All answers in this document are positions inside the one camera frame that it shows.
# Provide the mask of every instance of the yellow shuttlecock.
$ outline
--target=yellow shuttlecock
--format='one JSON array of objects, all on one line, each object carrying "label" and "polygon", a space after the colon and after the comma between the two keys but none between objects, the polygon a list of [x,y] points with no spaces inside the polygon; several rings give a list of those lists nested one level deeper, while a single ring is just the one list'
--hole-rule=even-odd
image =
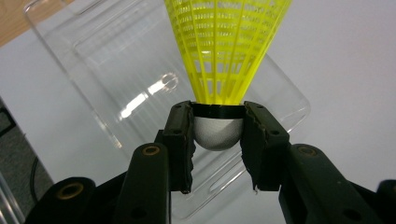
[{"label": "yellow shuttlecock", "polygon": [[[164,2],[196,102],[239,105],[291,0]],[[242,127],[242,119],[195,116],[195,140],[223,150],[239,140]]]}]

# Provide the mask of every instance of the clear plastic container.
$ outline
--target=clear plastic container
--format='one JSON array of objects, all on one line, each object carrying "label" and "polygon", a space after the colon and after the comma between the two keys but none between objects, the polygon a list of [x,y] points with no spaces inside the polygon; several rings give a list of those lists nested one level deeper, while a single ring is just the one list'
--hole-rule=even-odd
[{"label": "clear plastic container", "polygon": [[[170,108],[194,101],[162,0],[36,0],[26,18],[103,128],[126,157],[152,142]],[[291,131],[308,101],[267,55],[245,100],[266,106]],[[188,218],[240,176],[239,144],[225,151],[197,146],[192,193],[172,194],[176,218]]]},{"label": "clear plastic container", "polygon": [[0,223],[23,223],[24,216],[12,195],[6,180],[0,173]]}]

